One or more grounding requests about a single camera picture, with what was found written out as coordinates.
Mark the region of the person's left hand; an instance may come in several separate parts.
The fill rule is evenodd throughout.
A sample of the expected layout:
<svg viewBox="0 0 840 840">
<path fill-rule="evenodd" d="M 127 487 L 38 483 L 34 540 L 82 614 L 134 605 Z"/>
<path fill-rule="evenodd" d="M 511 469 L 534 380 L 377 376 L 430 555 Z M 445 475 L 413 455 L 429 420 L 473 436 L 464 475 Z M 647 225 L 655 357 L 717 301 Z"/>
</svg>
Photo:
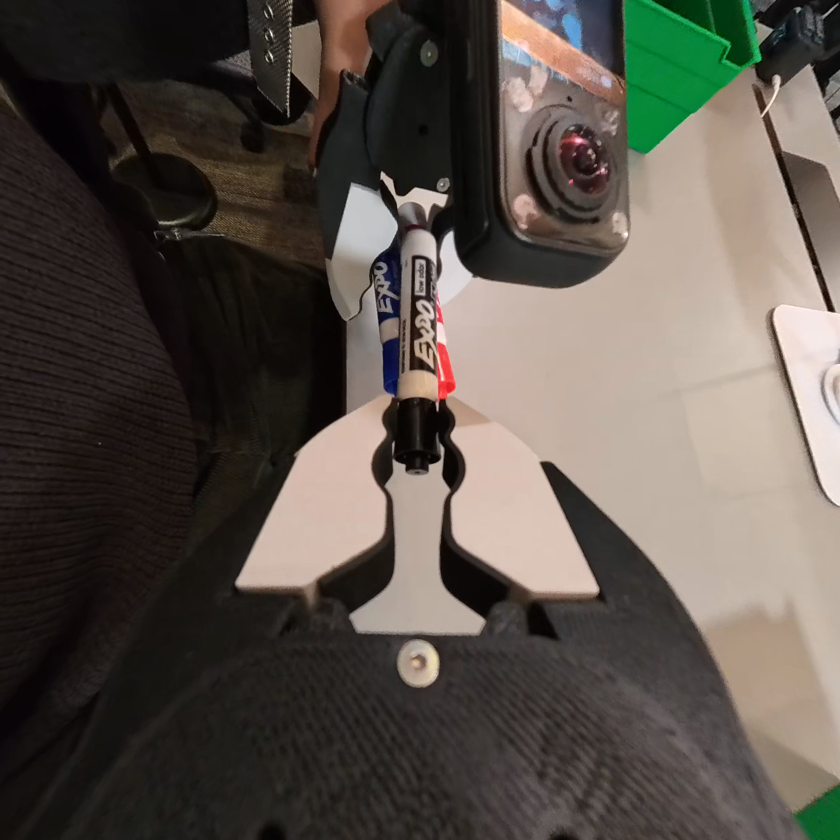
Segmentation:
<svg viewBox="0 0 840 840">
<path fill-rule="evenodd" d="M 310 171 L 318 168 L 319 143 L 325 123 L 338 104 L 342 73 L 365 73 L 371 55 L 367 19 L 388 1 L 313 2 L 321 37 L 319 90 L 308 150 Z"/>
</svg>

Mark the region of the green plastic bin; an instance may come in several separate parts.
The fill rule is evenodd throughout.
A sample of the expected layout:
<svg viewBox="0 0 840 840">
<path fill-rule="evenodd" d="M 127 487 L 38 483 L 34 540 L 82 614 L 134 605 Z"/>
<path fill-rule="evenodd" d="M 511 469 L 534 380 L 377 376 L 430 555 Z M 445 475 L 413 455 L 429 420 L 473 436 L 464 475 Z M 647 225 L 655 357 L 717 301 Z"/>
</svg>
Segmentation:
<svg viewBox="0 0 840 840">
<path fill-rule="evenodd" d="M 749 1 L 625 1 L 627 136 L 647 154 L 760 50 Z"/>
</svg>

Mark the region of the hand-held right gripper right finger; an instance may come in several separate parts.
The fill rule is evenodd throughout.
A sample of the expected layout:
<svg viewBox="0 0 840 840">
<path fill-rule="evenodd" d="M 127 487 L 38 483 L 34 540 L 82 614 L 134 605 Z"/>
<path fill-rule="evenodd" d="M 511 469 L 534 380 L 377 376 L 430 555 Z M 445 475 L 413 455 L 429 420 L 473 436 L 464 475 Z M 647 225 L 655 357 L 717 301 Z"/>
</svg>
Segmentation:
<svg viewBox="0 0 840 840">
<path fill-rule="evenodd" d="M 599 586 L 539 457 L 461 401 L 440 406 L 439 569 L 462 603 L 584 602 Z"/>
</svg>

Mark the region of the red dry erase marker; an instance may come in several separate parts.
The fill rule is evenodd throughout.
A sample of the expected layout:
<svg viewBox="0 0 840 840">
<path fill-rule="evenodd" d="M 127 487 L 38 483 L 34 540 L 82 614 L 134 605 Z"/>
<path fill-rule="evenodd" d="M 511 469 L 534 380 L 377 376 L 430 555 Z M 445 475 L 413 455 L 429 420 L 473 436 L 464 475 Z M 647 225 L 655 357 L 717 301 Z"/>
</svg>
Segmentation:
<svg viewBox="0 0 840 840">
<path fill-rule="evenodd" d="M 437 338 L 437 399 L 442 402 L 455 391 L 456 379 L 449 357 L 443 311 L 436 301 L 436 338 Z"/>
</svg>

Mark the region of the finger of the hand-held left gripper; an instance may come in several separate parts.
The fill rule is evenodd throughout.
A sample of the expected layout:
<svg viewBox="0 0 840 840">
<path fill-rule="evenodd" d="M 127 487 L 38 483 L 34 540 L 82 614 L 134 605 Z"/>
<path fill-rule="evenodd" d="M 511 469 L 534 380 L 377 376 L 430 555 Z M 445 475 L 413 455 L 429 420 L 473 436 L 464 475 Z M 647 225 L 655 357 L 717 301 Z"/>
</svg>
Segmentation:
<svg viewBox="0 0 840 840">
<path fill-rule="evenodd" d="M 332 302 L 345 322 L 355 319 L 372 289 L 371 268 L 397 234 L 392 181 L 378 174 L 374 186 L 352 183 L 326 273 Z"/>
<path fill-rule="evenodd" d="M 443 308 L 467 288 L 474 275 L 462 265 L 456 253 L 441 253 L 437 268 L 437 302 Z"/>
</svg>

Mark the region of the blue dry erase marker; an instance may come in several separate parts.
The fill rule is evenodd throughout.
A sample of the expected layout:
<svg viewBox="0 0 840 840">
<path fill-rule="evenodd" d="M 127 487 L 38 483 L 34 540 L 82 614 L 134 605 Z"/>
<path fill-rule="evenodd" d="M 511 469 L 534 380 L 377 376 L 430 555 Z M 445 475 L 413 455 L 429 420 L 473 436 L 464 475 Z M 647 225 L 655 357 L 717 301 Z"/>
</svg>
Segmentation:
<svg viewBox="0 0 840 840">
<path fill-rule="evenodd" d="M 382 379 L 387 394 L 396 396 L 400 369 L 402 261 L 400 247 L 380 253 L 370 270 L 382 347 Z"/>
</svg>

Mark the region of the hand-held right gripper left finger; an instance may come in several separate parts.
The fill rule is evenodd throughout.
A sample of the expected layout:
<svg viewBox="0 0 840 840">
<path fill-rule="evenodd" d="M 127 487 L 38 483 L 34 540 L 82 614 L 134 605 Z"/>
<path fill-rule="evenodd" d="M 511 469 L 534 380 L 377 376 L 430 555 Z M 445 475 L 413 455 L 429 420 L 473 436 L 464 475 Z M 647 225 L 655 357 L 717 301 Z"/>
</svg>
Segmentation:
<svg viewBox="0 0 840 840">
<path fill-rule="evenodd" d="M 331 573 L 386 533 L 387 494 L 374 473 L 391 401 L 370 401 L 331 423 L 297 453 L 238 573 L 238 592 L 314 603 Z"/>
</svg>

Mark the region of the black power adapter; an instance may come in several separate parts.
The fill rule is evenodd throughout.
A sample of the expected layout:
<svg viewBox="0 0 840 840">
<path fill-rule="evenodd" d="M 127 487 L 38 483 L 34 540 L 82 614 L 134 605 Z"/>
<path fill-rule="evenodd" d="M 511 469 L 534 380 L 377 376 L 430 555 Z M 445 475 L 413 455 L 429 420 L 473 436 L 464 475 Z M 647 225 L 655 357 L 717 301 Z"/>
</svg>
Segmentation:
<svg viewBox="0 0 840 840">
<path fill-rule="evenodd" d="M 804 68 L 814 69 L 822 94 L 838 74 L 839 2 L 773 2 L 759 14 L 771 31 L 759 46 L 755 74 L 765 118 L 782 87 Z"/>
</svg>

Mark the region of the white flat pad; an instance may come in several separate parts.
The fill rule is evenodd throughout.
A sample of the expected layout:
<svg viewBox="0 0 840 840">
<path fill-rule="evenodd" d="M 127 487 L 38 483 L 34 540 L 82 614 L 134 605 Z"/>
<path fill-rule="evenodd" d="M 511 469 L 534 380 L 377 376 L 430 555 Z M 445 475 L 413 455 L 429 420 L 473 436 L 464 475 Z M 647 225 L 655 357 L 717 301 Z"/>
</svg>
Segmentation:
<svg viewBox="0 0 840 840">
<path fill-rule="evenodd" d="M 815 479 L 839 506 L 839 315 L 782 304 L 771 325 Z"/>
</svg>

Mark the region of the person's left forearm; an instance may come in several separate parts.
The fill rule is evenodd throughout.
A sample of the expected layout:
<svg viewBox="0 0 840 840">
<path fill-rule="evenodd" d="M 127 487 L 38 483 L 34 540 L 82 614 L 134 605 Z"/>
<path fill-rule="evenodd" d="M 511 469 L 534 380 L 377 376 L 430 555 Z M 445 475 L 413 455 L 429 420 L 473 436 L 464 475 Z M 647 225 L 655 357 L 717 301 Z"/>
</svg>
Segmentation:
<svg viewBox="0 0 840 840">
<path fill-rule="evenodd" d="M 69 84 L 176 78 L 249 49 L 247 2 L 2 1 L 2 51 Z"/>
</svg>

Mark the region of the black dry erase marker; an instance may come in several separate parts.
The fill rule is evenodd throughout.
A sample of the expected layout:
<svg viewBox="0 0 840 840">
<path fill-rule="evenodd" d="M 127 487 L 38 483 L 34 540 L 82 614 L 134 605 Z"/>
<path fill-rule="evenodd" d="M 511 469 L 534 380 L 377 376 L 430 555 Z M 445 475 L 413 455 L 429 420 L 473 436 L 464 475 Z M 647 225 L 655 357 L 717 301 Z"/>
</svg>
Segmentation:
<svg viewBox="0 0 840 840">
<path fill-rule="evenodd" d="M 398 332 L 394 460 L 423 476 L 440 459 L 438 445 L 438 242 L 417 203 L 398 210 L 401 309 Z"/>
</svg>

